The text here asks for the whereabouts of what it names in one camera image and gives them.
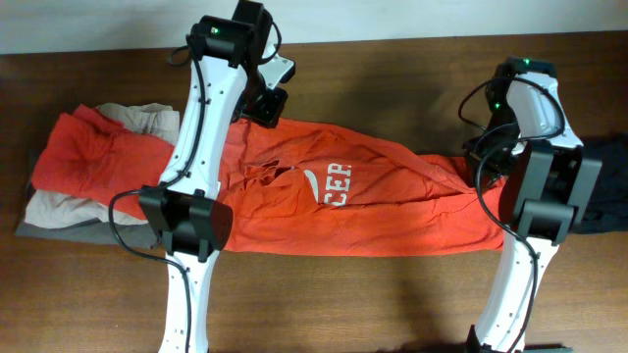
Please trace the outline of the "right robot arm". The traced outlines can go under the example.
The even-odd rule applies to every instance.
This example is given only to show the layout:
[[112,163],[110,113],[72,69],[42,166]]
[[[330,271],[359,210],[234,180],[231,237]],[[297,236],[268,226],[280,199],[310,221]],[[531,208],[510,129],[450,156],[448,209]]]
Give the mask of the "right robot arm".
[[567,121],[554,64],[508,57],[479,86],[492,117],[463,145],[480,205],[503,250],[467,352],[522,352],[543,275],[583,219],[602,169]]

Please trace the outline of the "red soccer t-shirt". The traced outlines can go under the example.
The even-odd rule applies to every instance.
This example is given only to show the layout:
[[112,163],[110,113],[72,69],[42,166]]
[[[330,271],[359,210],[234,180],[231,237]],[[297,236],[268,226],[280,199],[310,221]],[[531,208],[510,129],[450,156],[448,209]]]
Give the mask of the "red soccer t-shirt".
[[461,157],[419,155],[340,126],[229,128],[220,199],[233,252],[397,257],[498,250],[501,193],[477,193]]

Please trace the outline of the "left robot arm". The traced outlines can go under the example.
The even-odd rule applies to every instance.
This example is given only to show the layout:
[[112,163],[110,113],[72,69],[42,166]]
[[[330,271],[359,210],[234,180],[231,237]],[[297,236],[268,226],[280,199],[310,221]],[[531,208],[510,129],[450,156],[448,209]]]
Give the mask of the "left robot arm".
[[211,277],[227,244],[234,212],[219,202],[219,169],[231,124],[277,125],[283,84],[295,63],[270,35],[279,28],[263,4],[240,1],[230,19],[203,17],[186,38],[191,79],[180,135],[157,186],[139,206],[161,238],[168,267],[163,352],[206,352]]

